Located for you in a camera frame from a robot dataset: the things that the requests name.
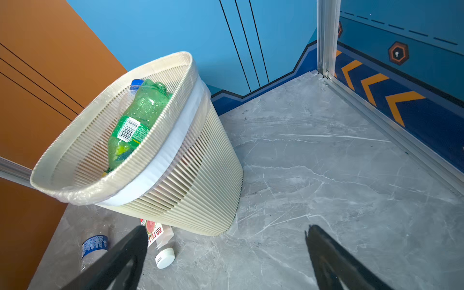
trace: white bottle cap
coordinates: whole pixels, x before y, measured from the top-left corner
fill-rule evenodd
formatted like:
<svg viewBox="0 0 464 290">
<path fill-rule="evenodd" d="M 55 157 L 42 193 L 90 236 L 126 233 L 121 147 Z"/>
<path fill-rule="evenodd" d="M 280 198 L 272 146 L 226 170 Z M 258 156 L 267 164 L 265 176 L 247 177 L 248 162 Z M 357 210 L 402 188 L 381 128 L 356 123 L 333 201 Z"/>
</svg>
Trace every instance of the white bottle cap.
<svg viewBox="0 0 464 290">
<path fill-rule="evenodd" d="M 158 269 L 164 269 L 172 264 L 174 258 L 174 250 L 172 248 L 164 249 L 155 257 L 156 266 L 158 266 Z"/>
</svg>

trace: marble floor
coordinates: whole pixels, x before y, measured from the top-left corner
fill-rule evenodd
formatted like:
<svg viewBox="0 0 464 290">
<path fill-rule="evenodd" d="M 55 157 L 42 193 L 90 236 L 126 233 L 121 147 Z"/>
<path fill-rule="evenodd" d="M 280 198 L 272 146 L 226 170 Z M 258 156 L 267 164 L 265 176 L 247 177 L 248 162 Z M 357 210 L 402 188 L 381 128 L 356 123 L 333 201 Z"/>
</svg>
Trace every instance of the marble floor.
<svg viewBox="0 0 464 290">
<path fill-rule="evenodd" d="M 320 225 L 394 289 L 462 289 L 463 199 L 307 73 L 220 117 L 244 167 L 227 233 L 180 229 L 176 260 L 148 250 L 138 288 L 317 289 L 304 241 Z M 68 206 L 29 289 L 59 289 L 78 274 L 79 240 L 95 219 L 118 241 L 138 220 Z"/>
</svg>

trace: blue bottle cap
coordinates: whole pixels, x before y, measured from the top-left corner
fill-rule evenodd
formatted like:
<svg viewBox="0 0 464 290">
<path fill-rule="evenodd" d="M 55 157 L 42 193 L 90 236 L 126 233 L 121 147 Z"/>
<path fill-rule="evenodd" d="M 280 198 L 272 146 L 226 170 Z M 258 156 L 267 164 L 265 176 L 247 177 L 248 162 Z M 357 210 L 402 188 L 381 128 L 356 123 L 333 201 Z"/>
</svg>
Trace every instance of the blue bottle cap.
<svg viewBox="0 0 464 290">
<path fill-rule="evenodd" d="M 143 83 L 142 79 L 135 79 L 130 83 L 130 85 L 131 86 L 133 86 L 133 85 L 142 85 L 142 83 Z"/>
<path fill-rule="evenodd" d="M 143 80 L 142 79 L 135 79 L 130 83 L 130 90 L 138 90 L 140 86 L 142 85 Z"/>
</svg>

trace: barcode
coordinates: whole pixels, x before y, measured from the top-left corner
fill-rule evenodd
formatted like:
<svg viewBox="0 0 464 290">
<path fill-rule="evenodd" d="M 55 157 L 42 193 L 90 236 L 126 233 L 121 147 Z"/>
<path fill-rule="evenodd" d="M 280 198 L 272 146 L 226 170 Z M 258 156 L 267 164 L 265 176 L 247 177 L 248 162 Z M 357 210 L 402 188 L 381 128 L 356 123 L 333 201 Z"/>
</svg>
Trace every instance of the barcode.
<svg viewBox="0 0 464 290">
<path fill-rule="evenodd" d="M 132 135 L 135 133 L 137 128 L 140 126 L 140 122 L 134 118 L 128 117 L 117 137 L 124 142 L 129 142 Z"/>
</svg>

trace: blue bottle label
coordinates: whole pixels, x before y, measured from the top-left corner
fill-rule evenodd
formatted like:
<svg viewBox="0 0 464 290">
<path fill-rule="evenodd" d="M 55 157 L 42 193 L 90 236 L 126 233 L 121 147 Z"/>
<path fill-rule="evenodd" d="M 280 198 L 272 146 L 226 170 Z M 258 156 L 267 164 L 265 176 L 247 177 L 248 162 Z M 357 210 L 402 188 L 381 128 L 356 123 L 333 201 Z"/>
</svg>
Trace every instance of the blue bottle label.
<svg viewBox="0 0 464 290">
<path fill-rule="evenodd" d="M 104 235 L 98 235 L 87 239 L 82 244 L 82 258 L 87 254 L 96 250 L 108 250 L 108 237 Z"/>
</svg>

